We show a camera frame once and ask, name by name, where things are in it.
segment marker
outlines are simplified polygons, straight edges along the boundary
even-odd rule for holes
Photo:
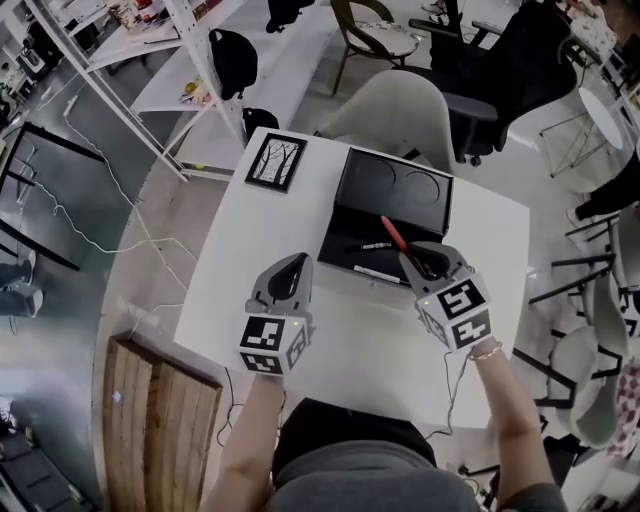
[[[389,274],[383,274],[382,272],[378,272],[377,270],[371,270],[370,268],[364,268],[364,267],[361,267],[360,265],[355,265],[353,267],[353,270],[355,270],[356,272],[359,272],[361,274],[365,274],[367,276],[377,277],[378,279],[382,279],[384,281],[389,281],[390,283],[406,284],[406,285],[409,284],[406,281],[400,279],[399,277],[392,276],[392,275],[389,275]]]
[[[391,247],[391,242],[378,242],[377,244],[365,244],[365,245],[354,245],[347,249],[347,252],[362,252],[362,251],[371,251],[374,249],[384,249],[385,247]]]

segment shelving unit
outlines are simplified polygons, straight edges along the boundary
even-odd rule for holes
[[[78,72],[125,124],[182,179],[185,175],[229,179],[228,173],[194,171],[183,164],[233,170],[246,145],[242,109],[264,108],[286,129],[307,89],[337,22],[328,5],[318,3],[302,10],[283,32],[268,34],[267,0],[221,0],[196,22],[192,9],[202,0],[164,0],[177,37],[151,43],[135,42],[118,28],[87,57],[68,34],[55,24],[46,4],[26,0],[29,8]],[[214,28],[244,35],[258,54],[258,77],[242,100],[222,101],[208,41]],[[127,106],[104,80],[100,69],[119,61],[158,50],[178,48],[150,79],[133,104]],[[182,103],[188,82],[202,78],[211,93],[206,105]],[[169,144],[162,145],[144,126],[142,112],[192,112],[193,116]],[[171,149],[182,141],[176,156]]]

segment bag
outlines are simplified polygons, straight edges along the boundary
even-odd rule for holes
[[[222,84],[220,97],[230,100],[239,93],[242,99],[245,87],[256,83],[258,54],[251,42],[236,32],[213,29],[209,32],[213,64]]]
[[[243,108],[242,119],[244,119],[244,129],[247,131],[249,140],[251,140],[251,136],[258,126],[275,128],[276,130],[280,128],[276,116],[261,108]]]
[[[289,25],[296,21],[300,9],[313,5],[315,0],[269,0],[271,19],[267,23],[267,32],[282,32],[282,25]]]

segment wooden board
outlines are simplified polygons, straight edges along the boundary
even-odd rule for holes
[[[111,340],[104,446],[114,512],[196,512],[222,387],[130,341]]]

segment human arm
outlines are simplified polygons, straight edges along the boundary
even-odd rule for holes
[[[256,375],[201,512],[257,512],[264,506],[282,399],[282,379]]]
[[[473,356],[497,346],[488,338],[473,349]],[[509,498],[536,484],[554,483],[542,445],[540,422],[533,399],[516,380],[502,350],[476,361],[493,418],[500,458],[498,510]]]

